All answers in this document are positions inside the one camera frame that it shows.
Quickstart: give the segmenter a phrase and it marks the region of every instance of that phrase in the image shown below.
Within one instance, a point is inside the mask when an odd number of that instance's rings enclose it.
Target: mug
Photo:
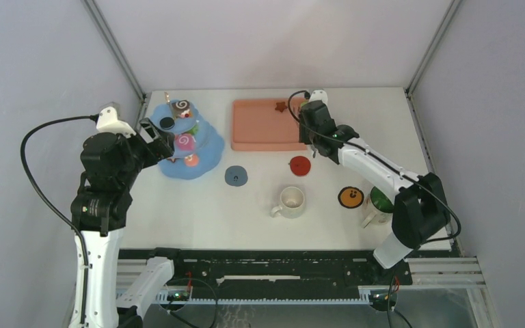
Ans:
[[[365,228],[370,223],[386,224],[393,216],[393,204],[378,188],[373,187],[363,205],[363,213],[365,219],[361,223],[361,228]]]
[[[294,219],[301,216],[304,210],[305,195],[303,191],[297,187],[287,187],[280,194],[278,206],[271,210],[271,216],[282,215]]]

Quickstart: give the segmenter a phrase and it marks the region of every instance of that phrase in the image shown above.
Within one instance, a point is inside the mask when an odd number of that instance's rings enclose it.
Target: wall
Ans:
[[[147,90],[407,87],[450,0],[100,0]]]
[[[19,159],[21,139],[57,118],[137,99],[80,1],[0,1],[0,327],[59,327],[75,283],[72,232],[39,199]],[[28,159],[49,199],[69,215],[93,122],[71,122],[29,141]]]
[[[416,107],[503,327],[525,327],[525,1],[465,1]]]

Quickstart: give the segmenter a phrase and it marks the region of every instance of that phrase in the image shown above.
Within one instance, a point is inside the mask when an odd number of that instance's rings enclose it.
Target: orange tray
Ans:
[[[235,100],[232,103],[232,149],[241,152],[307,149],[303,143],[299,143],[299,125],[286,108],[287,100]],[[295,115],[303,101],[304,98],[291,100]]]

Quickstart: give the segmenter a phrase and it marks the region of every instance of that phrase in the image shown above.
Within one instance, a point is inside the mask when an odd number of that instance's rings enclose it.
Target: red coaster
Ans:
[[[306,176],[311,170],[311,161],[305,156],[296,156],[289,163],[291,171],[296,176]]]

